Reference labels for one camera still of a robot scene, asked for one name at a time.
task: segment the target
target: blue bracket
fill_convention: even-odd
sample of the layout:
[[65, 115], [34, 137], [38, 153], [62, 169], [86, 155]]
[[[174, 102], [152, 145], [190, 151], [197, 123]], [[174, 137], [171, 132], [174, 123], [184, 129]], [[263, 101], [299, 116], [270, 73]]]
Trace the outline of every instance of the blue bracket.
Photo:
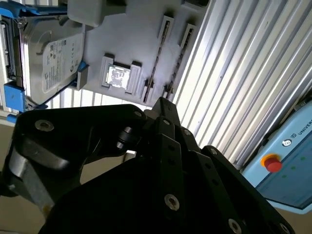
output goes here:
[[[85, 61], [81, 61], [81, 63], [79, 64], [77, 73], [78, 72], [83, 72], [88, 67], [89, 67], [89, 65]], [[77, 88], [77, 78], [70, 84], [70, 86], [73, 87], [73, 88]]]
[[11, 122], [11, 123], [16, 123], [16, 120], [17, 120], [18, 116], [16, 115], [13, 115], [13, 114], [9, 114], [7, 117], [6, 117], [6, 120]]
[[4, 85], [5, 105], [14, 110], [24, 112], [26, 110], [25, 90], [11, 81]]
[[67, 7], [58, 6], [31, 6], [15, 1], [0, 1], [0, 15], [17, 19], [27, 16], [63, 15], [67, 14]]

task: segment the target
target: red emergency stop button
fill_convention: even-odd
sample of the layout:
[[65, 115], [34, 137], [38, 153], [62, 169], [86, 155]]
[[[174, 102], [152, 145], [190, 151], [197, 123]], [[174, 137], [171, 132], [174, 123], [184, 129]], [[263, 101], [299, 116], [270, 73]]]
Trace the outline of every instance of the red emergency stop button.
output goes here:
[[278, 172], [282, 169], [282, 163], [276, 157], [265, 159], [264, 166], [269, 172]]

